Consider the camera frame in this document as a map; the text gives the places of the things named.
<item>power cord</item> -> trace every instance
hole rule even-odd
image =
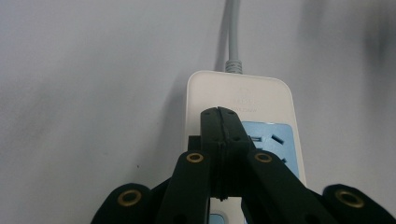
[[[225,63],[225,71],[228,73],[242,74],[242,62],[238,59],[237,46],[237,22],[239,11],[239,0],[231,1],[230,27],[228,30],[229,60]]]

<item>blue outlet panel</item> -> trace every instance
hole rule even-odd
[[[275,153],[299,177],[292,128],[288,124],[243,121],[257,149]]]
[[[219,214],[210,214],[209,224],[225,224],[224,217]]]

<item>mounting hole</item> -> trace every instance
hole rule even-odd
[[[272,157],[270,155],[266,154],[266,153],[263,153],[263,152],[257,153],[256,156],[254,156],[254,158],[257,161],[260,161],[260,162],[270,162],[270,161],[272,161]]]
[[[187,218],[184,215],[177,215],[174,217],[174,223],[175,224],[186,224]]]
[[[125,190],[120,194],[117,202],[119,205],[129,207],[137,204],[142,199],[142,193],[137,189]]]
[[[308,224],[320,224],[319,218],[311,214],[305,216],[305,221]]]
[[[364,201],[361,197],[344,189],[337,190],[335,192],[335,197],[338,201],[350,207],[362,208],[364,206]]]
[[[187,161],[197,163],[204,160],[204,156],[199,153],[191,153],[187,156]]]

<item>brass screw insert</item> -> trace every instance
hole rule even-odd
[[[128,189],[125,190],[122,194],[120,194],[117,202],[119,205],[124,207],[129,207],[137,204],[140,199],[142,199],[142,193],[137,189]]]
[[[344,189],[337,190],[335,192],[335,197],[338,201],[350,207],[362,208],[364,206],[364,201],[361,197]]]
[[[197,163],[204,160],[204,156],[199,153],[191,153],[187,156],[187,161]]]
[[[272,161],[272,157],[266,153],[263,153],[263,152],[257,153],[254,156],[254,158],[260,162],[271,162]]]

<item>socket slot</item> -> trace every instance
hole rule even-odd
[[[261,141],[262,141],[262,138],[261,138],[261,137],[250,136],[250,139],[251,139],[253,142],[261,142]]]
[[[280,145],[283,145],[283,143],[285,143],[285,141],[283,141],[282,139],[280,139],[278,136],[276,135],[272,135],[271,136],[272,139],[274,139],[276,142],[278,142]]]

